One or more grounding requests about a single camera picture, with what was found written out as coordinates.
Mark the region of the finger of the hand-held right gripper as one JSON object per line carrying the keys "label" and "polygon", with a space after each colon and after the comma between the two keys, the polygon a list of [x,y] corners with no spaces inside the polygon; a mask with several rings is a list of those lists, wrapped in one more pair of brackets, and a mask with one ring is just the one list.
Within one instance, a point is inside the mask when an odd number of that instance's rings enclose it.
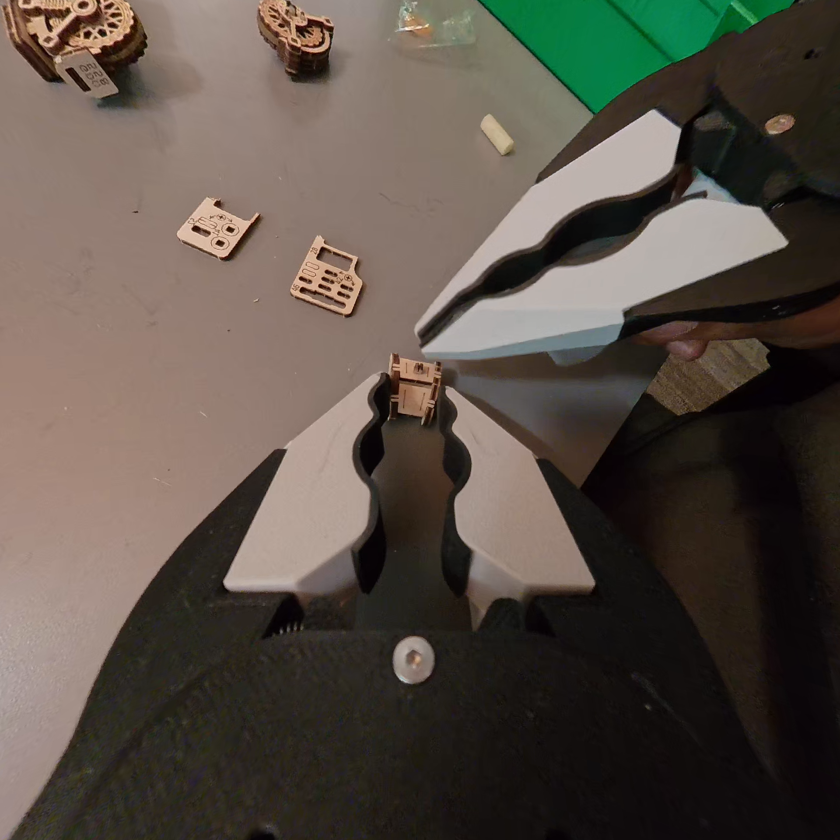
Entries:
{"label": "finger of the hand-held right gripper", "polygon": [[522,290],[474,303],[421,348],[435,360],[547,352],[574,364],[615,342],[631,307],[787,245],[758,207],[692,196],[621,247],[560,262]]}
{"label": "finger of the hand-held right gripper", "polygon": [[632,232],[669,201],[681,133],[649,111],[531,186],[426,310],[419,342],[452,343],[480,302],[519,291],[587,240]]}

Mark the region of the small wooden gear model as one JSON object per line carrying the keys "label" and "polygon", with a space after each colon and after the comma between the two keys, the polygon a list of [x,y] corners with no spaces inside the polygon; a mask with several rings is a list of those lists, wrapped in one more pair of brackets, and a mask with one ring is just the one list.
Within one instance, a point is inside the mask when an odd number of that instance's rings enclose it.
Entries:
{"label": "small wooden gear model", "polygon": [[315,76],[327,69],[334,31],[330,18],[309,15],[288,1],[260,1],[257,25],[289,76]]}

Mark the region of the small wooden box part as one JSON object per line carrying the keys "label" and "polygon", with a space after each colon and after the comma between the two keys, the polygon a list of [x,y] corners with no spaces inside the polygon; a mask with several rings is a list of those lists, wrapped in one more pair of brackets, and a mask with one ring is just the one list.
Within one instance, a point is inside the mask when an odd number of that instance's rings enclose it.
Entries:
{"label": "small wooden box part", "polygon": [[419,417],[423,426],[430,424],[442,383],[443,365],[439,361],[409,360],[391,353],[388,373],[391,386],[388,420],[405,415]]}

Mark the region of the green box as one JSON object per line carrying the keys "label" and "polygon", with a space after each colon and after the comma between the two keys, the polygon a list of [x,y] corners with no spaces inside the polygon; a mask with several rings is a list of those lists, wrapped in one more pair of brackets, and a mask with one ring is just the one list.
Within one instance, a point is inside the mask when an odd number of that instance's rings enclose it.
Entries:
{"label": "green box", "polygon": [[482,1],[589,110],[792,1]]}

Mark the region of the grey desk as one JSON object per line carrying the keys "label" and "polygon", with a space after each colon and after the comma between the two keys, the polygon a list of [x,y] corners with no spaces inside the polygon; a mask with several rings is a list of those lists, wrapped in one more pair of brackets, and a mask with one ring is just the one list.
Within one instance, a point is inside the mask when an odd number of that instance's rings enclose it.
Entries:
{"label": "grey desk", "polygon": [[[391,352],[589,110],[478,3],[472,47],[389,41],[397,2],[309,2],[295,81],[256,2],[132,2],[121,96],[41,80],[2,35],[2,838],[175,548]],[[501,156],[492,114],[515,142]],[[261,215],[220,261],[206,197]],[[315,237],[357,256],[344,318],[290,294]]]}

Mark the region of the small white cylinder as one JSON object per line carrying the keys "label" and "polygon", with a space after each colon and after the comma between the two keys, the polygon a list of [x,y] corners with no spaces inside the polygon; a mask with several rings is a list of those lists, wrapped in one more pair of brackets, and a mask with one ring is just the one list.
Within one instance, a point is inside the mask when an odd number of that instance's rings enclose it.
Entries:
{"label": "small white cylinder", "polygon": [[507,156],[515,150],[515,141],[492,114],[487,114],[479,127],[499,155]]}

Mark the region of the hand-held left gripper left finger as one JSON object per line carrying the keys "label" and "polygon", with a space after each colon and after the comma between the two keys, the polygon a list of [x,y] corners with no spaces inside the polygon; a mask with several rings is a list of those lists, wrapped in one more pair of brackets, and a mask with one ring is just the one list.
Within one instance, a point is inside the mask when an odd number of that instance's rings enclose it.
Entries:
{"label": "hand-held left gripper left finger", "polygon": [[227,591],[310,601],[374,589],[386,546],[372,475],[390,394],[388,375],[375,373],[289,442],[224,578]]}

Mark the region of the large wooden gear model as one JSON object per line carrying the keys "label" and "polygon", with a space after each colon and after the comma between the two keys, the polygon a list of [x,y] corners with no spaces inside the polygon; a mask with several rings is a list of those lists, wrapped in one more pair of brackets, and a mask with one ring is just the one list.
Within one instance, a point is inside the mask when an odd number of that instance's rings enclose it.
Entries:
{"label": "large wooden gear model", "polygon": [[148,39],[124,1],[2,2],[3,24],[19,55],[46,81],[60,79],[58,63],[87,50],[105,71],[142,57]]}

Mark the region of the clear plastic bag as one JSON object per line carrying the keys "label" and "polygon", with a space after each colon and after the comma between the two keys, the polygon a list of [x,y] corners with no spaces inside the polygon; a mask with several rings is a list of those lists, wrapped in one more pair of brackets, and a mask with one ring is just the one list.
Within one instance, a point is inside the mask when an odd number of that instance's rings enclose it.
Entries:
{"label": "clear plastic bag", "polygon": [[389,41],[402,49],[472,47],[474,9],[466,1],[401,1]]}

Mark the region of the person's dark clothing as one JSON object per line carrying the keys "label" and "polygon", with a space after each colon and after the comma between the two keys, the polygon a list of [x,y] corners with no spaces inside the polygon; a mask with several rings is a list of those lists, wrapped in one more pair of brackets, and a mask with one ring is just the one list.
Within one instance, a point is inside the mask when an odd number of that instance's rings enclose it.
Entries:
{"label": "person's dark clothing", "polygon": [[813,836],[838,838],[838,344],[768,362],[698,413],[643,396],[584,492],[686,607]]}

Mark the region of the flat wooden piece with slots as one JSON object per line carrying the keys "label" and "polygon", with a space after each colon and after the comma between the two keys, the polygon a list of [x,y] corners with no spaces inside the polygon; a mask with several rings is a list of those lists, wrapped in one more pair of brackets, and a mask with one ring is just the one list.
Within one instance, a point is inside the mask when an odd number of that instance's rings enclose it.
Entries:
{"label": "flat wooden piece with slots", "polygon": [[315,237],[290,286],[293,298],[344,318],[354,312],[364,283],[356,272],[358,258]]}

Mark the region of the pale wooden slotted plate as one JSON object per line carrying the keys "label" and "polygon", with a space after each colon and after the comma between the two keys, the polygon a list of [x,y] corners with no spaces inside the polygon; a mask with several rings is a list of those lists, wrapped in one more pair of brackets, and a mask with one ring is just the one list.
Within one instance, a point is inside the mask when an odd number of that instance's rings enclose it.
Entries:
{"label": "pale wooden slotted plate", "polygon": [[90,98],[101,100],[119,93],[107,71],[87,49],[58,56],[55,58],[55,67],[66,83]]}

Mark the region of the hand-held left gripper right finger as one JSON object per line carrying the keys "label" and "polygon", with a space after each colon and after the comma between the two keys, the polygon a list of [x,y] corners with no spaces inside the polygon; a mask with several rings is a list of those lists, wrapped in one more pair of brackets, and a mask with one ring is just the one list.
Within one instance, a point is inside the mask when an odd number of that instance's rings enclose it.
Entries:
{"label": "hand-held left gripper right finger", "polygon": [[447,499],[444,580],[477,629],[494,602],[590,595],[595,579],[538,459],[447,386],[439,404]]}

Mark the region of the person's right hand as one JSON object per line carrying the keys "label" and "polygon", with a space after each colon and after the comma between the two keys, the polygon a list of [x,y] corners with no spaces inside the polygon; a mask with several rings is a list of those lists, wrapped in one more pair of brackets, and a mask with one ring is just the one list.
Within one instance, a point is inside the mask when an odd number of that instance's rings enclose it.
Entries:
{"label": "person's right hand", "polygon": [[737,340],[757,340],[789,350],[830,348],[839,343],[839,298],[789,318],[750,323],[676,321],[631,338],[683,361],[698,360],[714,342]]}

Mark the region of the flat wooden piece round holes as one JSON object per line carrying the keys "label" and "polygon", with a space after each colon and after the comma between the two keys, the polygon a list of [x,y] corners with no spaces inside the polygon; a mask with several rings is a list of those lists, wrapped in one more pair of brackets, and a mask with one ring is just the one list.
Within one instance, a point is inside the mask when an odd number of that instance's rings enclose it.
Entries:
{"label": "flat wooden piece round holes", "polygon": [[183,245],[201,251],[220,261],[230,260],[261,215],[239,217],[222,207],[222,200],[206,197],[178,229],[176,236]]}

